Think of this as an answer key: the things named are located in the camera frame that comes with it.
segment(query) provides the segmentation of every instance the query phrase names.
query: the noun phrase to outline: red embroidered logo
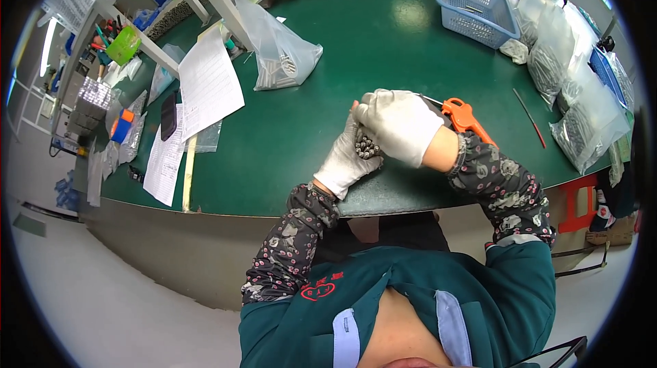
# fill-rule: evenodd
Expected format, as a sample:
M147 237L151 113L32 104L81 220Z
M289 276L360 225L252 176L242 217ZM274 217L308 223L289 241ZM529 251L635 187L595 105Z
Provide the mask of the red embroidered logo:
M330 293L332 293L333 290L335 290L335 284L332 282L329 282L327 284L318 284L314 287L308 287L302 290L301 297L307 300L317 301L317 298L325 297Z

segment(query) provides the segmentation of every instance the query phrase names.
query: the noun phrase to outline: smartphone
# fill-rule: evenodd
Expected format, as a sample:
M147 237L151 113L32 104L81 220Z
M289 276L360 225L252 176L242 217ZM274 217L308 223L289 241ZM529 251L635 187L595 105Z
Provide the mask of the smartphone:
M174 92L162 101L162 128L160 135L163 142L166 142L176 132L177 121L176 92Z

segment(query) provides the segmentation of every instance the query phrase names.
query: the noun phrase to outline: orange tool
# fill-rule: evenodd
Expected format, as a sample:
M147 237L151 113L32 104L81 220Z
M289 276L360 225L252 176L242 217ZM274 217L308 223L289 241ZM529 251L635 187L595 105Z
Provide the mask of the orange tool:
M434 100L431 97L426 97L423 94L420 94L422 97L428 101L432 101L436 104L439 104L442 107L442 113L445 116L449 116L452 121L452 126L454 126L454 131L459 133L465 133L466 130L474 132L474 134L481 137L486 143L492 144L497 147L497 144L490 138L488 133L484 128L479 124L477 119L472 115L472 106L468 103L465 103L461 99L452 97L447 99L444 103L442 101Z

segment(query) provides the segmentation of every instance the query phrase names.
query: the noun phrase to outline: white cotton glove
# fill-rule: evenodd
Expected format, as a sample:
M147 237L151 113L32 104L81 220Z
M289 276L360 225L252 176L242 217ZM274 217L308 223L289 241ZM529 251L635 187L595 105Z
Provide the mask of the white cotton glove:
M383 163L383 157L379 156L368 160L358 157L354 145L357 132L358 124L353 121L353 117L349 113L344 132L333 142L333 147L328 152L324 164L314 174L314 178L324 184L340 200L344 200L350 185L381 167Z
M444 123L422 98L408 90L376 89L353 110L372 141L395 159L420 167L426 149Z

